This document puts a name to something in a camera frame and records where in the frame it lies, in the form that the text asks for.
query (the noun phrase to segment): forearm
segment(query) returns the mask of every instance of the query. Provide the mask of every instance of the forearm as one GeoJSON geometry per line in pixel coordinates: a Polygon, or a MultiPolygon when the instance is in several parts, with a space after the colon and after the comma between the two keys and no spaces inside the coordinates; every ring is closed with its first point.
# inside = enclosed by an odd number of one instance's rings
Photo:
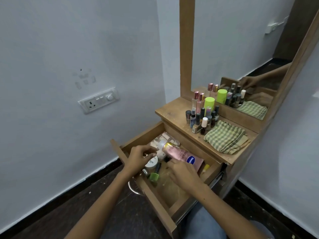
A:
{"type": "Polygon", "coordinates": [[[84,216],[67,234],[65,239],[98,239],[101,237],[105,223],[114,208],[121,191],[130,180],[122,170],[110,186],[94,202],[84,216]]]}
{"type": "Polygon", "coordinates": [[[284,76],[287,73],[290,65],[291,65],[291,63],[286,64],[284,66],[281,66],[281,67],[279,67],[277,69],[269,71],[269,72],[267,72],[265,74],[262,74],[260,76],[262,77],[262,79],[268,79],[268,78],[271,78],[271,77],[282,77],[282,76],[284,76]]]}
{"type": "Polygon", "coordinates": [[[219,198],[207,185],[199,186],[193,195],[225,230],[230,239],[267,238],[246,218],[219,198]]]}

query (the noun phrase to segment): vaseline logo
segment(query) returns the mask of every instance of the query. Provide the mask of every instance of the vaseline logo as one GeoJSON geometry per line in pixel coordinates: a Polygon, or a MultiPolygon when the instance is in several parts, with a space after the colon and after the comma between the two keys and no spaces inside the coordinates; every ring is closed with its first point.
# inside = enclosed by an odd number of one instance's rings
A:
{"type": "Polygon", "coordinates": [[[194,164],[195,158],[194,158],[193,156],[190,156],[190,157],[187,159],[187,162],[188,162],[188,163],[191,163],[191,164],[194,164]]]}

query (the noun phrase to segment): drawer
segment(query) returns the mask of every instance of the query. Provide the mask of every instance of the drawer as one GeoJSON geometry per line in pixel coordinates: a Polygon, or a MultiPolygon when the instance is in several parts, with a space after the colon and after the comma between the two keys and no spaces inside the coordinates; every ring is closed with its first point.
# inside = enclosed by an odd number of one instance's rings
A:
{"type": "MultiPolygon", "coordinates": [[[[113,139],[110,142],[122,163],[125,164],[132,147],[148,144],[165,131],[180,141],[182,148],[202,158],[205,161],[205,164],[210,165],[210,168],[203,173],[200,178],[206,184],[213,183],[220,172],[221,163],[198,148],[197,145],[165,122],[157,123],[155,126],[134,137],[123,146],[119,146],[113,139]]],[[[167,164],[162,161],[159,174],[160,178],[165,182],[158,183],[158,185],[154,187],[142,174],[136,175],[135,180],[139,189],[144,192],[168,233],[174,238],[177,236],[177,224],[192,206],[195,205],[196,200],[171,181],[168,176],[169,173],[170,170],[167,169],[167,164]]]]}

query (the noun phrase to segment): green checkered towel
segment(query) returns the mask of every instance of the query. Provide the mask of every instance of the green checkered towel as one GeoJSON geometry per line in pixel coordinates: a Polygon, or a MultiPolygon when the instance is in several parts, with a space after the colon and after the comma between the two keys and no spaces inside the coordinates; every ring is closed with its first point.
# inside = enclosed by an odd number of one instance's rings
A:
{"type": "Polygon", "coordinates": [[[253,101],[245,101],[237,110],[262,120],[266,115],[267,107],[253,101]]]}
{"type": "Polygon", "coordinates": [[[204,140],[212,145],[218,152],[233,154],[235,151],[230,152],[233,148],[238,147],[239,150],[243,147],[237,146],[236,144],[244,135],[244,129],[233,126],[227,122],[218,121],[205,135],[204,140]]]}

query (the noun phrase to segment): wooden mirror frame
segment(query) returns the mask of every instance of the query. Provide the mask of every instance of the wooden mirror frame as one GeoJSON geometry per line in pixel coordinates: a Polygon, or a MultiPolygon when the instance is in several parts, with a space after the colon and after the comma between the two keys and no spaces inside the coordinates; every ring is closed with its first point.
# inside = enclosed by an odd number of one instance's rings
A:
{"type": "MultiPolygon", "coordinates": [[[[192,100],[192,64],[193,64],[193,42],[194,42],[194,23],[195,23],[195,0],[180,1],[180,62],[181,62],[181,97],[192,100]]],[[[231,121],[234,121],[243,127],[254,132],[260,133],[266,128],[283,100],[290,91],[293,83],[305,65],[307,59],[312,53],[319,40],[319,14],[314,17],[293,61],[282,80],[276,95],[263,120],[237,111],[229,106],[219,104],[219,114],[231,121]]]]}

